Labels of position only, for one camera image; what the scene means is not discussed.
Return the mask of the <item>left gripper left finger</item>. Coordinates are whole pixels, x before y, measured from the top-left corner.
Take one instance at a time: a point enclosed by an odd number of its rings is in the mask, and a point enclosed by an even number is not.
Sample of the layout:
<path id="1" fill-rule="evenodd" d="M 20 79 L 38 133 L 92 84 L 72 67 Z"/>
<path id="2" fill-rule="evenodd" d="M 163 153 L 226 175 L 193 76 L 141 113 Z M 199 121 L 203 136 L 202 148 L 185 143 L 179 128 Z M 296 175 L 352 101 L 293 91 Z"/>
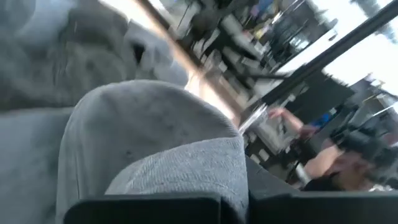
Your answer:
<path id="1" fill-rule="evenodd" d="M 221 198 L 205 193 L 105 195 L 74 204 L 63 224 L 221 224 Z"/>

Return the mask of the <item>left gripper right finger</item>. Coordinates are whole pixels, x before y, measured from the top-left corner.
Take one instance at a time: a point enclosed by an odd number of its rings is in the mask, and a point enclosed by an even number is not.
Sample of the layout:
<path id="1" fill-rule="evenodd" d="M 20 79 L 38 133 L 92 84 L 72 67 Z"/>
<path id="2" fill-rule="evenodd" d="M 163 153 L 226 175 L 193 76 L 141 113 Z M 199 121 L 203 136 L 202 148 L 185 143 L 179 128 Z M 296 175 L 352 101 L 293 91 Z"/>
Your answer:
<path id="1" fill-rule="evenodd" d="M 249 224 L 398 224 L 398 191 L 302 192 L 246 158 Z"/>

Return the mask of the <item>light blue-grey baseball cap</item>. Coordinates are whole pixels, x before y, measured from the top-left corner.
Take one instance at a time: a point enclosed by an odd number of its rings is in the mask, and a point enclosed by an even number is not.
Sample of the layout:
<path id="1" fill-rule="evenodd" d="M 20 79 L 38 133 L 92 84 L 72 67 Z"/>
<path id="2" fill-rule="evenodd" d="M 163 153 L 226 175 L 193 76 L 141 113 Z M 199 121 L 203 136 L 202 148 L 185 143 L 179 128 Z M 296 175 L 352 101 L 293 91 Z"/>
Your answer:
<path id="1" fill-rule="evenodd" d="M 166 82 L 98 87 L 74 107 L 58 158 L 56 224 L 105 194 L 213 193 L 231 224 L 249 207 L 243 137 L 217 108 Z"/>

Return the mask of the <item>dark charcoal baseball cap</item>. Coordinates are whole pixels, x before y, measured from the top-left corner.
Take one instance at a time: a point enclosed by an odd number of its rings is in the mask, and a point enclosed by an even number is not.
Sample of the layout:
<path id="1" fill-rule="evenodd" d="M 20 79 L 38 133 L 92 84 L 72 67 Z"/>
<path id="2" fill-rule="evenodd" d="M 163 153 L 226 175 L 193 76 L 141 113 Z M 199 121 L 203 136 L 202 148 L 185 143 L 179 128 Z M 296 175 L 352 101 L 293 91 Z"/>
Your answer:
<path id="1" fill-rule="evenodd" d="M 60 1 L 0 31 L 0 224 L 54 224 L 60 141 L 90 90 L 136 77 L 125 16 Z"/>

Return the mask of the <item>person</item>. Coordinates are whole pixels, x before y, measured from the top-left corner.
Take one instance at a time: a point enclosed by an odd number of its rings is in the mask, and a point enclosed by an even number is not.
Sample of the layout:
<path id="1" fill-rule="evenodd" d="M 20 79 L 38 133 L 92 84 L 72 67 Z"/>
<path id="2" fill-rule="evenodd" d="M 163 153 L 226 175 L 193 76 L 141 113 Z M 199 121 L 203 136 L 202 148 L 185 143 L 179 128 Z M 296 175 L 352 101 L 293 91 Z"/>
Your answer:
<path id="1" fill-rule="evenodd" d="M 338 124 L 316 127 L 285 108 L 269 110 L 270 118 L 283 118 L 297 133 L 310 179 L 304 191 L 370 191 L 398 180 L 398 124 L 387 116 L 358 121 L 358 112 L 344 108 Z"/>

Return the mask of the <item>black aluminium rig frame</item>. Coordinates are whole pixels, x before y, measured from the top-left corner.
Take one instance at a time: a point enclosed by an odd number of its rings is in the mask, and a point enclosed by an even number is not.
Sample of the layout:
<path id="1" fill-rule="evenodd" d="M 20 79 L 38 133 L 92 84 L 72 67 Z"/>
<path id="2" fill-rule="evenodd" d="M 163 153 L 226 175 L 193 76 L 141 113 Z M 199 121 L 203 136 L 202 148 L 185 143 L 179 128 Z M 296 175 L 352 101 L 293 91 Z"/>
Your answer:
<path id="1" fill-rule="evenodd" d="M 310 0 L 336 25 L 276 70 L 319 70 L 348 86 L 368 77 L 398 95 L 398 0 Z"/>

